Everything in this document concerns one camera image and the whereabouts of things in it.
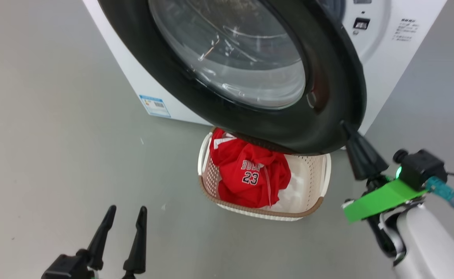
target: washing machine door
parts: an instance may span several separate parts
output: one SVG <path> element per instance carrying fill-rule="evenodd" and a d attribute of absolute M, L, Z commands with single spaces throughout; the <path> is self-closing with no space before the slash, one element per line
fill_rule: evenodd
<path fill-rule="evenodd" d="M 365 78 L 340 23 L 344 0 L 100 5 L 166 90 L 240 138 L 286 153 L 321 154 L 345 144 L 341 121 L 356 129 L 362 122 Z"/>

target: barcode sticker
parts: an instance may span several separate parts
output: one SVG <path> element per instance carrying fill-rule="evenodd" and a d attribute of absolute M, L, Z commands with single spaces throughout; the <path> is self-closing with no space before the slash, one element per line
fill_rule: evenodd
<path fill-rule="evenodd" d="M 170 118 L 170 113 L 162 99 L 143 95 L 139 95 L 139 99 L 149 115 Z"/>

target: green led light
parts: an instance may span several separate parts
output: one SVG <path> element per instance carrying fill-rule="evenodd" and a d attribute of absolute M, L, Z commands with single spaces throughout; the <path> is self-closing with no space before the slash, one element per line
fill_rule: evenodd
<path fill-rule="evenodd" d="M 402 170 L 402 167 L 397 168 L 397 171 L 396 171 L 396 179 L 399 178 L 399 174 L 401 173 L 401 170 Z"/>

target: number 23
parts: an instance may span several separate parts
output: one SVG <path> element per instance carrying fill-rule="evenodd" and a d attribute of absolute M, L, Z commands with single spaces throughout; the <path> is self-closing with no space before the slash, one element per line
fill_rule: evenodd
<path fill-rule="evenodd" d="M 247 171 L 244 173 L 242 181 L 246 184 L 256 185 L 258 183 L 258 173 Z"/>

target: printed label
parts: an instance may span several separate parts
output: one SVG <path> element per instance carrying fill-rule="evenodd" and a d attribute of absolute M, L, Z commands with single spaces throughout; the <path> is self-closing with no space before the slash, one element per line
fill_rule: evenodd
<path fill-rule="evenodd" d="M 258 176 L 259 173 L 246 171 L 244 173 L 244 177 L 242 178 L 242 182 L 246 184 L 256 185 L 258 183 Z"/>
<path fill-rule="evenodd" d="M 392 40 L 411 42 L 413 36 L 415 35 L 416 32 L 418 32 L 419 28 L 420 25 L 416 23 L 415 19 L 403 18 L 401 19 L 401 22 L 397 26 L 396 32 L 392 36 Z"/>
<path fill-rule="evenodd" d="M 139 95 L 141 103 L 149 115 L 169 117 L 170 113 L 162 99 Z"/>

